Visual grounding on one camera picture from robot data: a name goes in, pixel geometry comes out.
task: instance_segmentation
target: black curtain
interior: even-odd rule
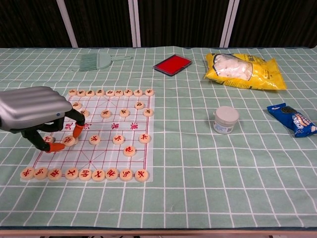
[[[71,47],[56,0],[0,0],[0,47]]]
[[[138,0],[142,47],[219,47],[229,0]]]
[[[128,0],[65,0],[78,47],[131,47]]]
[[[317,0],[240,0],[229,47],[317,45]]]

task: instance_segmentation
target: yellow plastic bag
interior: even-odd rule
[[[243,54],[207,54],[205,77],[227,86],[245,89],[286,89],[275,59]]]

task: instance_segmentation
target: chinese chess board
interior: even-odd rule
[[[150,176],[148,181],[153,181],[153,117],[145,117],[143,110],[137,110],[134,105],[136,102],[143,102],[144,108],[154,109],[155,96],[148,97],[142,95],[136,97],[108,97],[106,95],[98,97],[78,97],[67,96],[66,99],[73,104],[80,102],[83,110],[89,111],[90,115],[86,117],[84,129],[79,136],[76,145],[66,147],[64,150],[55,153],[46,153],[36,151],[29,166],[34,168],[46,167],[49,170],[60,168],[63,172],[62,179],[66,180],[64,173],[71,167],[78,170],[89,168],[92,171],[96,169],[107,170],[114,167],[119,171],[129,168],[133,172],[138,169],[145,169]],[[130,115],[123,118],[119,115],[121,109],[127,108]],[[111,117],[104,119],[101,117],[103,110],[110,110]],[[65,117],[64,128],[61,131],[53,132],[51,135],[56,142],[61,142],[63,138],[71,135],[75,127],[75,121]],[[152,140],[147,144],[139,142],[139,136],[147,133]],[[98,145],[89,143],[89,138],[98,135],[101,142]],[[116,135],[122,135],[125,140],[121,145],[115,145],[112,141]],[[132,157],[123,155],[123,149],[126,146],[133,145],[136,148],[136,154]]]

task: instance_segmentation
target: oreo package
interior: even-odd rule
[[[305,137],[317,133],[316,126],[301,113],[286,103],[267,107],[280,123],[295,132],[295,137]]]

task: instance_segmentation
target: table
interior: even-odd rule
[[[97,51],[133,59],[78,72],[80,55]],[[210,52],[276,58],[288,90],[245,90],[204,79]],[[173,54],[192,64],[173,77],[153,70]],[[35,148],[20,134],[1,131],[0,233],[316,230],[317,136],[294,138],[266,107],[286,102],[317,123],[317,48],[0,49],[0,62],[0,90],[49,86],[64,96],[71,88],[156,91],[153,182],[21,182]],[[212,128],[219,106],[240,113],[230,135]]]

